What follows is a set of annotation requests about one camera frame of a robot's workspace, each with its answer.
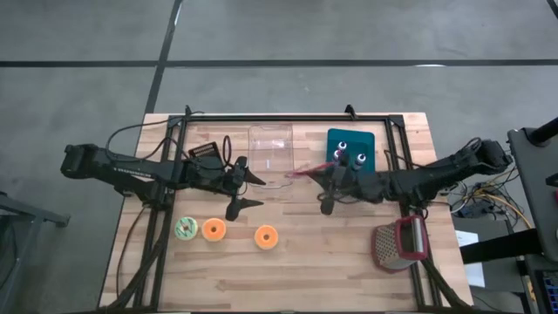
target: concrete floor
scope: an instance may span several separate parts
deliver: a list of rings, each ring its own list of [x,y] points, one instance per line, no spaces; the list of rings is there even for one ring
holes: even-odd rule
[[[0,61],[156,60],[172,5],[4,0]],[[191,0],[169,59],[558,58],[557,29],[544,0]],[[122,198],[101,182],[68,180],[59,167],[66,144],[102,145],[115,129],[140,122],[153,74],[0,68],[0,190],[72,215],[68,228],[42,231],[20,312],[96,306]],[[444,156],[472,137],[503,143],[507,130],[555,117],[557,77],[553,66],[167,69],[154,111],[189,104],[210,113],[339,112],[352,104],[361,112],[426,112]],[[124,133],[113,146],[131,154],[137,137]],[[518,181],[509,190],[527,206]],[[508,297],[483,299],[521,310]]]

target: black cable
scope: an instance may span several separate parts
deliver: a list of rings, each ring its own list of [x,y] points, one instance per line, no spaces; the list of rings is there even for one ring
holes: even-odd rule
[[[189,115],[184,115],[184,116],[179,116],[179,117],[172,117],[166,120],[162,120],[162,121],[157,121],[157,122],[150,122],[150,123],[139,123],[139,124],[135,124],[135,125],[131,125],[131,126],[125,126],[125,127],[121,127],[120,129],[116,130],[114,133],[111,134],[111,136],[108,137],[108,140],[106,141],[105,144],[105,154],[106,154],[106,158],[110,161],[120,161],[120,162],[138,162],[138,161],[142,161],[142,160],[147,160],[148,158],[152,157],[153,155],[155,155],[157,153],[157,151],[159,151],[159,149],[161,148],[161,146],[163,146],[163,144],[165,143],[166,140],[169,140],[168,137],[164,138],[159,145],[157,145],[157,147],[147,156],[141,157],[141,158],[136,158],[136,157],[131,157],[131,159],[127,159],[127,160],[120,160],[118,158],[115,158],[115,153],[113,153],[110,150],[110,145],[112,142],[112,139],[118,134],[121,133],[125,130],[130,130],[136,127],[143,127],[143,126],[156,126],[174,119],[181,119],[183,122],[187,122],[190,117],[192,116],[192,114],[196,114],[196,113],[204,113],[202,111],[196,111],[193,113],[190,113]]]
[[[476,298],[477,300],[481,301],[483,304],[485,304],[487,307],[489,307],[490,309],[494,310],[494,311],[502,311],[502,310],[498,310],[495,307],[493,307],[492,305],[488,304],[487,301],[481,299],[480,297],[475,296],[474,294],[472,294],[472,296],[474,298]]]
[[[143,212],[146,210],[146,208],[147,208],[147,206],[143,206],[141,208],[141,211],[139,212],[136,219],[133,221],[132,226],[130,227],[130,230],[128,230],[128,234],[126,235],[126,239],[124,240],[124,246],[122,247],[122,253],[120,253],[119,263],[116,266],[116,298],[118,298],[119,294],[120,294],[120,291],[119,291],[120,265],[122,264],[122,261],[124,260],[124,253],[126,253],[126,248],[128,247],[128,242],[130,241],[130,236],[132,235],[132,232],[133,232],[134,228],[136,227],[136,224],[138,224],[138,221],[140,220],[141,214],[143,214]]]
[[[11,273],[14,271],[14,268],[16,268],[16,264],[17,264],[17,241],[16,241],[16,230],[14,229],[14,223],[10,222],[10,229],[11,229],[11,240],[12,240],[12,248],[13,248],[13,254],[14,254],[14,263],[11,265],[10,270],[8,271],[8,274],[6,274],[6,277],[2,280],[2,283],[0,283],[0,290],[3,289],[4,285],[8,282],[8,279],[10,279]]]

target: orange spool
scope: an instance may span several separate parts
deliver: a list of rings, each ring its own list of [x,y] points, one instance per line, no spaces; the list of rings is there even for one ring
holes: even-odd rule
[[[208,241],[220,241],[227,233],[227,225],[219,218],[207,219],[201,227],[201,233]]]
[[[273,249],[279,241],[279,235],[275,228],[263,225],[255,231],[254,240],[260,249]]]

